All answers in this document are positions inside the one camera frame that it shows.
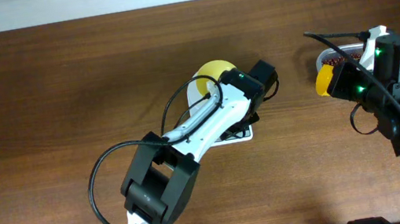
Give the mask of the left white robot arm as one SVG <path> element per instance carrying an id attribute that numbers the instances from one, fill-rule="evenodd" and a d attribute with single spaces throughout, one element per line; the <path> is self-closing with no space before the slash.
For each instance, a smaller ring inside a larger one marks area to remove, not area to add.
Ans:
<path id="1" fill-rule="evenodd" d="M 123 147 L 135 146 L 134 157 L 121 184 L 127 224 L 173 224 L 187 205 L 200 161 L 218 140 L 243 137 L 246 128 L 259 121 L 257 108 L 275 96 L 279 79 L 273 65 L 260 60 L 249 72 L 229 66 L 218 74 L 198 71 L 179 87 L 206 85 L 191 104 L 195 113 L 170 131 L 148 132 L 141 140 L 123 141 L 103 152 L 92 168 L 88 201 L 102 224 L 105 219 L 94 199 L 94 183 L 102 162 Z"/>

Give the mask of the yellow measuring scoop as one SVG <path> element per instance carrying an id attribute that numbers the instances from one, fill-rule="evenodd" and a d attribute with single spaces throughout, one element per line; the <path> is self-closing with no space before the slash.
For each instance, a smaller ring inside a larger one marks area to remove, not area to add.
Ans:
<path id="1" fill-rule="evenodd" d="M 329 88 L 330 82 L 332 81 L 333 69 L 334 67 L 332 65 L 324 64 L 318 72 L 315 87 L 316 92 L 319 96 L 326 97 L 329 95 L 327 90 Z"/>

